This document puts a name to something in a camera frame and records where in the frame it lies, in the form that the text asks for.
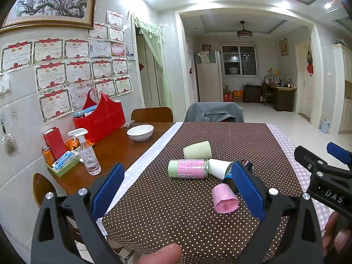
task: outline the white bowl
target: white bowl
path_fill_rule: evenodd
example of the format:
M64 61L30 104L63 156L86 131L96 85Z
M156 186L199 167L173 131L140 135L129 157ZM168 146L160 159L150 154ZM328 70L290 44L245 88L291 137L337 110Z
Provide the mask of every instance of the white bowl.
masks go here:
M127 131L127 135L134 141L142 142L150 138L154 127L151 125L139 125Z

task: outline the framed painting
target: framed painting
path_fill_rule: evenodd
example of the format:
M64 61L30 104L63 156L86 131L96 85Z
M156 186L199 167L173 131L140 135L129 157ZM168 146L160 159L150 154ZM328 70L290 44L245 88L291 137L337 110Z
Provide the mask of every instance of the framed painting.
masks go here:
M17 0L0 32L30 26L94 29L95 0Z
M280 54L281 54L281 56L288 55L289 51L288 51L288 41L287 41L287 39L284 39L284 40L280 41L279 44L280 44Z

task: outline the sheer curtain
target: sheer curtain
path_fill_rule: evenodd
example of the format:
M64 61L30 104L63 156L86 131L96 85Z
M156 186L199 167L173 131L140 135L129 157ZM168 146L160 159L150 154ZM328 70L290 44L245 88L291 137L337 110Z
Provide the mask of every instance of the sheer curtain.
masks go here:
M163 92L164 92L164 106L171 108L171 99L168 86L168 80L166 78L165 63L163 55L163 41L161 38L160 26L154 24L148 24L137 16L134 16L134 23L136 27L140 28L139 33L143 35L147 45L152 52L154 59L163 70Z

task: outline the doorway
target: doorway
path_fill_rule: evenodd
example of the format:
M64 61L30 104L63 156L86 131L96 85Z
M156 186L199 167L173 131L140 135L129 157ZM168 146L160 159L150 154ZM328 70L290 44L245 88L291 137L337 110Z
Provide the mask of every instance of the doorway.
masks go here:
M144 104L146 108L160 107L162 104L162 69L155 61L139 28L136 28L137 52Z
M305 116L310 122L313 106L313 53L310 40L298 43L296 48L297 61L297 97L296 113Z

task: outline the green tray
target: green tray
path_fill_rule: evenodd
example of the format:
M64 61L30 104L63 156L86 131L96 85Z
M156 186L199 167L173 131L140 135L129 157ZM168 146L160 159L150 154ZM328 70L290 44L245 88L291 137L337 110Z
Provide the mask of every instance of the green tray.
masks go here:
M56 176L58 176L59 178L62 177L64 174L66 174L69 170L71 170L75 165L77 165L80 162L80 156L78 156L77 158L75 158L74 160L72 160L71 163L69 163L67 166L63 167L61 170L59 170L58 172L55 171L52 167L50 167L47 162L44 162L44 164L46 165L46 167L48 168L48 170L52 173L54 173Z

